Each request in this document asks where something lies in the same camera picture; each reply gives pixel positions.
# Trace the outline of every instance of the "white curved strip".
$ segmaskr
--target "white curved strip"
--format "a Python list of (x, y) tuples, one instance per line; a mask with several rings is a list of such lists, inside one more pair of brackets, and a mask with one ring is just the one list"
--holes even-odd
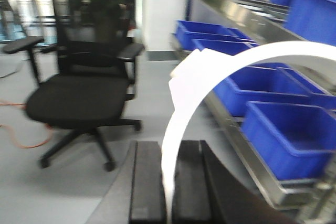
[(232, 73), (248, 65), (267, 62), (297, 64), (318, 72), (332, 72), (336, 68), (336, 47), (308, 41), (286, 41), (258, 46), (233, 57), (209, 49), (195, 50), (172, 71), (169, 86), (175, 111), (163, 139), (161, 161), (168, 223), (171, 223), (178, 148), (196, 108), (218, 83)]

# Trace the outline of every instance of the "white wall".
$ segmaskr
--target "white wall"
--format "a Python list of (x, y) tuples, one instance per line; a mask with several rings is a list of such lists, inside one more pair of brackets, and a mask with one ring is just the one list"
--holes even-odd
[(143, 0), (143, 40), (147, 51), (171, 51), (175, 21), (183, 19), (186, 0)]

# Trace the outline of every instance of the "black rubber pad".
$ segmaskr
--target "black rubber pad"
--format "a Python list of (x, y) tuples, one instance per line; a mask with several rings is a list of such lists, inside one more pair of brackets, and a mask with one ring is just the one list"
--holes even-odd
[(182, 141), (175, 170), (173, 223), (212, 223), (199, 141)]
[(131, 224), (166, 223), (161, 150), (157, 142), (138, 142), (136, 149)]

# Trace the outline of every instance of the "metal shelf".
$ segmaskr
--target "metal shelf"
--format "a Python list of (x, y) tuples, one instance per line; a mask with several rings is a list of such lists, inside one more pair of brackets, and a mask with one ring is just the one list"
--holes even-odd
[[(279, 41), (304, 40), (299, 35), (285, 29), (274, 19), (267, 18), (268, 15), (276, 19), (286, 15), (288, 8), (268, 2), (256, 0), (200, 0), (203, 4), (214, 10), (223, 19), (259, 44), (268, 44)], [(293, 66), (318, 85), (336, 94), (336, 85), (325, 78), (324, 73), (318, 73), (312, 69)]]
[[(232, 27), (238, 28), (259, 44), (279, 41), (305, 40), (280, 24), (286, 19), (288, 8), (263, 0), (200, 0)], [(183, 60), (184, 51), (172, 36), (171, 45)], [(312, 69), (292, 66), (329, 92), (336, 94), (336, 84)], [(239, 155), (265, 200), (279, 210), (300, 209), (297, 220), (309, 223), (331, 223), (336, 212), (336, 155), (326, 166), (320, 179), (279, 181), (269, 170), (253, 146), (240, 131), (238, 121), (224, 108), (217, 96), (210, 92), (205, 98), (209, 110)]]
[(201, 0), (212, 10), (218, 12), (233, 27), (238, 28), (259, 44), (278, 41), (305, 40), (302, 37), (284, 29), (257, 12), (247, 9), (245, 5), (271, 9), (283, 12), (285, 7), (254, 0)]
[(316, 179), (278, 181), (217, 96), (210, 92), (204, 101), (267, 203), (279, 210), (297, 209), (307, 203)]

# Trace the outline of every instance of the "orange cable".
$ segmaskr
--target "orange cable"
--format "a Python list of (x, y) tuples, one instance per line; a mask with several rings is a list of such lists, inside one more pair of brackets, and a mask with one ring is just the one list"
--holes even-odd
[[(0, 99), (0, 106), (19, 106), (19, 108), (21, 109), (25, 109), (26, 104), (25, 103), (12, 103), (12, 102), (8, 102), (5, 100)], [(13, 129), (13, 127), (9, 126), (9, 125), (5, 125), (5, 124), (0, 124), (0, 127), (5, 128), (8, 131), (9, 137), (11, 139), (11, 141), (13, 142), (13, 144), (21, 149), (31, 149), (31, 148), (36, 148), (36, 147), (40, 147), (46, 143), (48, 143), (51, 138), (53, 137), (53, 129), (48, 125), (45, 124), (45, 127), (48, 130), (48, 137), (46, 140), (44, 140), (43, 142), (36, 144), (36, 145), (31, 145), (31, 146), (27, 146), (27, 145), (22, 145), (21, 143), (19, 143), (19, 141), (17, 140), (16, 136), (15, 136), (15, 130)]]

